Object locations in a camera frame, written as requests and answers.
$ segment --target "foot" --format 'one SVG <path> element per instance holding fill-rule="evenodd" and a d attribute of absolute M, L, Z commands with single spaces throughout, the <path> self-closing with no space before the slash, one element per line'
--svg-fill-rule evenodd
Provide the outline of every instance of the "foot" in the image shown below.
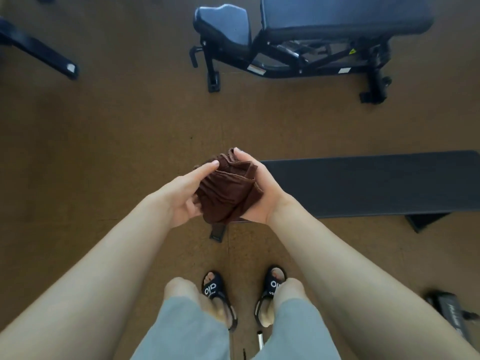
<path fill-rule="evenodd" d="M 213 278 L 215 278 L 215 274 L 212 272 L 208 272 L 205 279 L 203 280 L 203 285 L 206 286 L 213 280 Z M 217 311 L 217 318 L 220 319 L 221 322 L 224 322 L 225 326 L 230 329 L 233 325 L 233 316 L 228 305 L 219 297 L 213 298 L 212 303 L 215 310 Z"/>
<path fill-rule="evenodd" d="M 280 268 L 273 268 L 271 273 L 272 273 L 272 276 L 275 279 L 277 279 L 279 282 L 285 282 L 285 274 L 282 272 Z M 258 314 L 258 319 L 260 320 L 260 324 L 263 327 L 268 327 L 273 325 L 275 315 L 273 312 L 273 307 L 270 308 L 270 304 L 272 303 L 272 301 L 273 301 L 272 298 L 265 298 L 260 305 L 260 312 Z"/>

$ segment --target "person's right hand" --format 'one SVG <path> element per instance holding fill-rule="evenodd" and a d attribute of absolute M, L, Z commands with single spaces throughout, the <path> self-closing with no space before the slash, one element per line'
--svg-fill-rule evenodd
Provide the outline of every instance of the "person's right hand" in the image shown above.
<path fill-rule="evenodd" d="M 279 186 L 265 165 L 239 148 L 235 148 L 233 152 L 240 161 L 251 161 L 258 167 L 255 180 L 263 191 L 261 200 L 251 206 L 243 214 L 242 218 L 261 224 L 268 224 L 274 211 L 289 195 Z"/>

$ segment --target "person's right knee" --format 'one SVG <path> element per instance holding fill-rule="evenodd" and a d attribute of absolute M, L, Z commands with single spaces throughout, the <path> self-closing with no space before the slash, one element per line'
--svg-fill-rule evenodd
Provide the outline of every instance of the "person's right knee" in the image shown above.
<path fill-rule="evenodd" d="M 305 288 L 300 280 L 295 278 L 288 278 L 278 286 L 273 296 L 273 305 L 275 311 L 280 307 L 280 305 L 288 300 L 293 298 L 302 299 L 309 301 L 307 295 L 305 294 Z"/>
<path fill-rule="evenodd" d="M 173 278 L 165 285 L 164 301 L 171 297 L 187 297 L 199 303 L 198 289 L 190 280 L 180 277 Z"/>

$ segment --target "person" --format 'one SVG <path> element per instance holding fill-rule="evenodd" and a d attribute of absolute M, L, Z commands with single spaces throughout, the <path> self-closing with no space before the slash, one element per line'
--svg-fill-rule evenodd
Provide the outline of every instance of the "person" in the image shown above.
<path fill-rule="evenodd" d="M 429 304 L 305 211 L 263 164 L 237 148 L 235 155 L 258 166 L 264 191 L 243 218 L 274 231 L 359 357 L 480 359 Z M 201 214 L 194 193 L 217 167 L 206 163 L 143 199 L 0 333 L 0 358 L 110 358 L 165 236 Z M 202 293 L 182 278 L 166 285 L 158 317 L 133 359 L 230 357 L 228 328 L 237 318 L 225 283 L 212 270 L 202 284 Z M 262 291 L 255 316 L 262 326 L 273 324 L 273 333 L 255 359 L 339 359 L 300 281 L 274 264 Z"/>

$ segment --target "person's left arm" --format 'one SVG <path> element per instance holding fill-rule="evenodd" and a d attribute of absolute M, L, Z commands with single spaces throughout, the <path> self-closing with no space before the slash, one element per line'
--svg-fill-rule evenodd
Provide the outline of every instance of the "person's left arm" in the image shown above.
<path fill-rule="evenodd" d="M 0 333 L 2 359 L 111 358 L 168 231 L 201 214 L 194 193 L 218 161 L 143 199 Z"/>

